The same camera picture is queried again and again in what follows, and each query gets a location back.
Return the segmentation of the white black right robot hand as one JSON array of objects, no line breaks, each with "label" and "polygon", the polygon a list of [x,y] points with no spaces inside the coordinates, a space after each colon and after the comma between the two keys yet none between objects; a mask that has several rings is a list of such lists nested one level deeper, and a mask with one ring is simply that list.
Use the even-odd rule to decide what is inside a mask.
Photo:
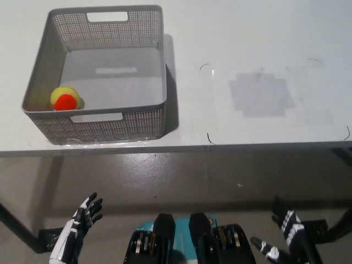
[{"label": "white black right robot hand", "polygon": [[289,251],[279,249],[256,236],[252,236],[252,245],[270,263],[322,263],[322,259],[311,241],[303,222],[296,212],[280,197],[272,203],[272,221],[277,224],[286,241]]}]

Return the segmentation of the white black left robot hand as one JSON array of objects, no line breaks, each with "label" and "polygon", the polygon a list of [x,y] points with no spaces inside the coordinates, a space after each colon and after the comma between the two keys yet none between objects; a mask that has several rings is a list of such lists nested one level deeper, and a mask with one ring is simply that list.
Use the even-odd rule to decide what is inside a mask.
[{"label": "white black left robot hand", "polygon": [[103,199],[93,193],[79,206],[65,224],[49,257],[49,263],[78,263],[83,240],[89,229],[102,218]]}]

